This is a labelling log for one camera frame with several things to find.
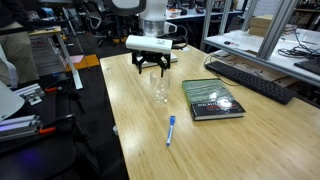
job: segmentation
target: wooden tabletop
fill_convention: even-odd
[[[61,32],[60,26],[52,27],[50,30],[36,30],[33,32],[29,32],[29,36],[40,36],[40,35],[50,35],[50,34],[57,34]]]
[[[174,50],[169,102],[151,98],[159,67],[131,64],[131,55],[101,59],[130,179],[319,179],[320,111],[299,99],[281,105],[243,86],[227,86],[246,109],[237,119],[195,122],[182,91],[188,79],[215,78],[207,54]],[[176,116],[166,147],[169,117]]]

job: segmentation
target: glass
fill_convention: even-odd
[[[161,70],[150,73],[150,87],[152,98],[156,103],[164,104],[168,102],[168,92],[170,89],[170,74],[164,71],[161,77]]]

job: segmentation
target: green book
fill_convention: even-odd
[[[194,120],[238,118],[246,112],[220,79],[185,80],[182,88]]]

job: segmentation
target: office chair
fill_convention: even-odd
[[[92,1],[83,1],[83,3],[88,11],[87,21],[90,28],[93,31],[103,32],[106,36],[105,38],[98,40],[98,46],[101,47],[101,44],[105,41],[112,41],[117,34],[117,23],[111,20],[112,16],[115,15],[101,12],[98,5]]]

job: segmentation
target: blue marker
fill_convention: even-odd
[[[172,129],[173,129],[173,124],[174,124],[175,121],[176,121],[176,117],[175,116],[171,116],[170,117],[170,128],[169,128],[168,139],[167,139],[167,146],[170,146],[171,136],[172,136]]]

